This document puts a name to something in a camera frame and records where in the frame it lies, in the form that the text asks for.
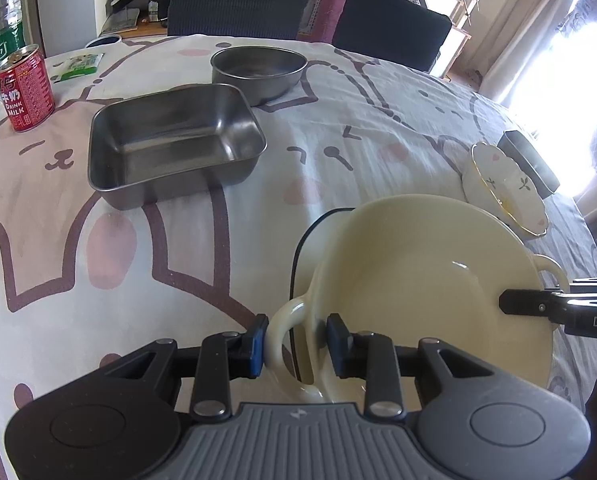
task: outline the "green snack package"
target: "green snack package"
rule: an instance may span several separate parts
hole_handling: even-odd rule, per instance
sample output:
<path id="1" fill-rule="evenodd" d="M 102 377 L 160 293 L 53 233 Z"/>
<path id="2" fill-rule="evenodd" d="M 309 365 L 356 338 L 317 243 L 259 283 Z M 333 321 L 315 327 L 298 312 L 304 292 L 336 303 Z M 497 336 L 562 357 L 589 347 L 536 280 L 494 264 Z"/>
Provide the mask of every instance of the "green snack package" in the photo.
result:
<path id="1" fill-rule="evenodd" d="M 66 61 L 65 69 L 59 81 L 66 81 L 73 77 L 95 74 L 103 54 L 84 54 Z"/>

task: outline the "bowl rim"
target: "bowl rim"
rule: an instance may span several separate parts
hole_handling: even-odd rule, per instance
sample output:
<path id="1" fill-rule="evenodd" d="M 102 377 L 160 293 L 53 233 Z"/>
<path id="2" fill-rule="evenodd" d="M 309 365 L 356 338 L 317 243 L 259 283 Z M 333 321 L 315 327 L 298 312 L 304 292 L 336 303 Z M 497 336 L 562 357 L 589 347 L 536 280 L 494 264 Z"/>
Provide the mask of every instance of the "bowl rim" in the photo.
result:
<path id="1" fill-rule="evenodd" d="M 285 72 L 285 73 L 277 74 L 277 75 L 264 75 L 264 76 L 258 76 L 258 77 L 254 77 L 254 76 L 245 77 L 245 76 L 241 76 L 241 75 L 234 75 L 234 74 L 226 72 L 225 70 L 216 66 L 216 61 L 215 61 L 216 57 L 221 56 L 221 54 L 223 54 L 224 52 L 228 52 L 231 50 L 243 50 L 243 49 L 248 49 L 248 48 L 261 48 L 264 50 L 280 50 L 281 52 L 286 52 L 288 54 L 293 54 L 294 56 L 298 56 L 299 58 L 302 58 L 303 64 L 300 66 L 300 68 L 297 68 L 296 70 L 293 70 L 292 72 Z M 303 56 L 303 54 L 295 52 L 294 50 L 289 50 L 286 48 L 279 48 L 277 46 L 267 46 L 267 45 L 228 46 L 227 48 L 223 48 L 223 49 L 219 50 L 210 58 L 210 65 L 213 70 L 216 70 L 218 73 L 221 73 L 224 76 L 231 77 L 233 79 L 240 79 L 242 81 L 260 81 L 260 80 L 264 80 L 264 79 L 274 79 L 277 77 L 287 77 L 288 75 L 294 75 L 299 72 L 302 72 L 305 69 L 305 67 L 307 67 L 307 63 L 308 63 L 307 57 Z"/>
<path id="2" fill-rule="evenodd" d="M 114 43 L 101 43 L 100 45 L 94 45 L 92 46 L 92 43 L 96 43 L 97 41 L 101 41 L 101 40 L 107 40 L 107 38 L 116 38 L 116 41 Z M 111 45 L 111 44 L 117 44 L 119 41 L 123 41 L 123 37 L 120 34 L 103 34 L 102 36 L 99 36 L 98 38 L 94 38 L 91 41 L 88 41 L 87 44 L 83 47 L 83 48 L 96 48 L 97 46 L 107 46 L 107 45 Z"/>
<path id="3" fill-rule="evenodd" d="M 512 163 L 514 163 L 514 165 L 518 168 L 518 171 L 520 171 L 521 174 L 523 174 L 527 178 L 529 178 L 529 177 L 525 174 L 524 171 L 522 171 L 520 169 L 520 167 L 518 166 L 518 164 L 516 163 L 516 161 L 513 158 L 508 157 L 507 155 L 505 155 L 505 152 L 503 152 L 498 146 L 494 146 L 493 144 L 488 144 L 487 142 L 483 142 L 482 140 L 480 140 L 480 141 L 478 141 L 477 143 L 475 143 L 475 145 L 473 145 L 470 148 L 469 155 L 470 155 L 470 163 L 473 165 L 473 168 L 476 170 L 476 174 L 478 175 L 478 179 L 479 179 L 480 183 L 482 183 L 483 187 L 485 187 L 486 192 L 488 192 L 494 198 L 494 200 L 496 200 L 496 202 L 498 202 L 499 207 L 503 210 L 503 212 L 505 213 L 505 215 L 514 223 L 514 225 L 521 232 L 523 232 L 525 234 L 528 234 L 530 236 L 536 237 L 536 238 L 540 238 L 541 236 L 545 236 L 547 234 L 547 229 L 549 228 L 550 221 L 549 221 L 549 216 L 547 216 L 547 211 L 545 209 L 545 202 L 543 202 L 543 199 L 540 198 L 540 195 L 538 194 L 538 191 L 536 190 L 536 184 L 534 184 L 534 191 L 536 192 L 536 196 L 540 200 L 541 206 L 543 208 L 543 213 L 545 215 L 545 220 L 547 220 L 547 225 L 545 226 L 545 229 L 543 230 L 542 233 L 534 233 L 530 229 L 526 228 L 524 225 L 521 225 L 521 223 L 515 218 L 515 216 L 512 215 L 512 213 L 510 211 L 508 211 L 507 208 L 505 208 L 504 205 L 502 205 L 502 202 L 496 196 L 496 193 L 494 193 L 491 190 L 491 188 L 489 186 L 487 186 L 487 183 L 485 182 L 485 179 L 483 178 L 483 175 L 481 174 L 481 170 L 480 170 L 480 168 L 478 168 L 478 164 L 476 164 L 476 161 L 474 159 L 474 153 L 473 152 L 476 149 L 476 147 L 478 147 L 479 145 L 488 146 L 488 147 L 493 148 L 494 150 L 496 150 L 497 152 L 499 152 L 499 155 L 504 156 L 505 158 L 508 158 L 510 161 L 512 161 Z"/>

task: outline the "grey rubber grip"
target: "grey rubber grip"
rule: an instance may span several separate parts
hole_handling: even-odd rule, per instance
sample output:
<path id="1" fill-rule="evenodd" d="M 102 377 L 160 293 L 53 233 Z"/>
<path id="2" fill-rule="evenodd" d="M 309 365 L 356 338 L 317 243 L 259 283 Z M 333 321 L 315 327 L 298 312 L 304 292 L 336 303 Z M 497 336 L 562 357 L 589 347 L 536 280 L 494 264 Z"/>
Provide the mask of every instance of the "grey rubber grip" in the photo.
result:
<path id="1" fill-rule="evenodd" d="M 448 480 L 406 430 L 375 424 L 355 404 L 242 404 L 196 426 L 150 480 Z"/>

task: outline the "rectangular metal container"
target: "rectangular metal container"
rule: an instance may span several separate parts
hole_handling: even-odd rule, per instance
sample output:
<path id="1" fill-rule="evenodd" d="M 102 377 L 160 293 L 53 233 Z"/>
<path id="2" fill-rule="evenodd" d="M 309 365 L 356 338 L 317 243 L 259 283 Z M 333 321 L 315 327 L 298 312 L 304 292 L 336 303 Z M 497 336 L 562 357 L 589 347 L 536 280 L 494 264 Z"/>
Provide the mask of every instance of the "rectangular metal container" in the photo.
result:
<path id="1" fill-rule="evenodd" d="M 543 200 L 553 195 L 561 185 L 532 141 L 523 133 L 517 130 L 505 132 L 498 142 L 498 147 L 518 164 L 520 171 L 532 179 L 536 191 Z"/>
<path id="2" fill-rule="evenodd" d="M 238 184 L 266 147 L 238 88 L 189 85 L 99 110 L 88 180 L 111 206 L 131 209 Z"/>

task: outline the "white tablecloth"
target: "white tablecloth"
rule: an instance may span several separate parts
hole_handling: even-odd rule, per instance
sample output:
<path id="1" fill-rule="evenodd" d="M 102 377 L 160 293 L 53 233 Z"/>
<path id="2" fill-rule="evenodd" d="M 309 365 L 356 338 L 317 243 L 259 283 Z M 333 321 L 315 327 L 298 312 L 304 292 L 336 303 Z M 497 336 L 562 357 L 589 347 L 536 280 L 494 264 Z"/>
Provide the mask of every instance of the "white tablecloth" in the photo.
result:
<path id="1" fill-rule="evenodd" d="M 210 82 L 211 54 L 230 44 L 309 59 L 296 88 L 255 110 L 269 146 L 252 175 L 128 212 L 108 206 L 86 177 L 96 111 Z M 469 89 L 328 44 L 193 36 L 100 50 L 98 74 L 53 84 L 57 110 L 36 129 L 15 134 L 0 104 L 0 480 L 15 478 L 3 431 L 17 406 L 157 338 L 195 346 L 272 316 L 288 299 L 296 244 L 323 212 L 410 192 L 464 200 L 467 148 L 517 128 Z M 72 55 L 48 59 L 50 75 Z M 546 203 L 551 229 L 529 246 L 571 278 L 597 276 L 573 201 Z M 554 338 L 550 389 L 580 407 L 597 340 Z M 282 400 L 265 373 L 233 385 L 235 402 Z"/>

